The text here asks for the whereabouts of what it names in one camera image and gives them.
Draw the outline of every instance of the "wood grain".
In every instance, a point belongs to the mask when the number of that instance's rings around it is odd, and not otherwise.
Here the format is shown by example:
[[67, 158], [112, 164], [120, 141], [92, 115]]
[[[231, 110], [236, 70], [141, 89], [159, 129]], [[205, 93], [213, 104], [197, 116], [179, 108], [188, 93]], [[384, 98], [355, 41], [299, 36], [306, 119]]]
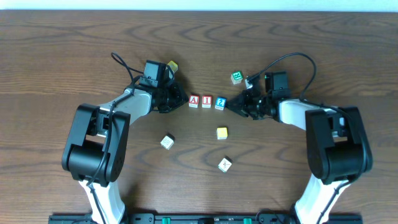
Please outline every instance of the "wood grain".
[[[188, 93], [231, 98], [243, 88], [230, 73], [253, 74], [283, 54], [301, 51], [318, 64], [307, 97], [357, 105], [374, 168], [339, 199], [334, 212], [365, 223], [398, 221], [397, 14], [327, 12], [2, 11], [0, 13], [0, 223], [46, 223], [53, 213], [86, 213], [83, 189], [60, 165], [73, 115], [129, 83], [110, 58], [134, 68], [174, 60]], [[287, 59], [293, 93], [312, 68]], [[217, 141], [218, 126], [229, 137]], [[170, 132], [170, 151], [159, 142]], [[230, 111], [151, 113], [131, 127], [119, 178], [131, 211], [255, 213], [288, 210], [310, 176], [305, 133]], [[225, 156], [234, 160], [221, 173]]]

